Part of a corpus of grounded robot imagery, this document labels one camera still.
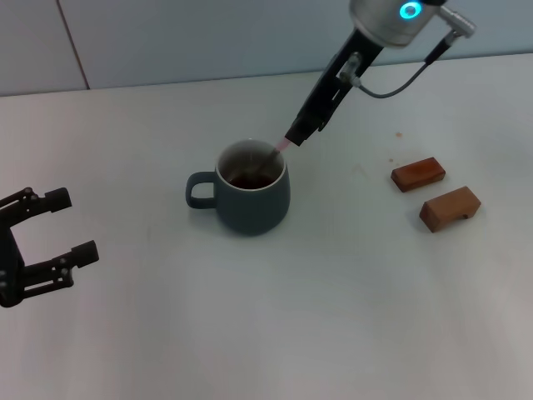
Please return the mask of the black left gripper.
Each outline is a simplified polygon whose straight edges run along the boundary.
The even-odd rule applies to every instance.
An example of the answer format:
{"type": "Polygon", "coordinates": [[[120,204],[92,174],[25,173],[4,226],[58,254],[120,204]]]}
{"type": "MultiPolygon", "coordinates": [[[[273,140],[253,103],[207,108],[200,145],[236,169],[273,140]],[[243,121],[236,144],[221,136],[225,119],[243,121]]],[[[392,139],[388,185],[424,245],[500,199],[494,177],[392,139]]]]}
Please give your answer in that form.
{"type": "Polygon", "coordinates": [[[72,269],[99,260],[94,241],[73,247],[70,252],[25,267],[11,228],[44,213],[56,213],[72,206],[65,187],[39,197],[31,187],[1,200],[1,306],[11,308],[32,298],[73,286],[72,269]]]}

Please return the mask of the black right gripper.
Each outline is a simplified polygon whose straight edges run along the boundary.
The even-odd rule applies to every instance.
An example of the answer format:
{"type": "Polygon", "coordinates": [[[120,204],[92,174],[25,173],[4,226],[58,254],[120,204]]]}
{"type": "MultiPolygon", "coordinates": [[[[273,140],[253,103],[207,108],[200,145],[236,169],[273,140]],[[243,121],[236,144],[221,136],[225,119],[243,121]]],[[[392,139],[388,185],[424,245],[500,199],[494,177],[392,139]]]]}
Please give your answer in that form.
{"type": "Polygon", "coordinates": [[[382,46],[375,44],[360,30],[355,29],[311,90],[295,121],[288,129],[285,139],[300,147],[317,129],[321,132],[341,101],[351,91],[351,85],[340,78],[340,72],[350,56],[354,53],[359,56],[360,62],[356,74],[361,76],[382,50],[382,46]]]}

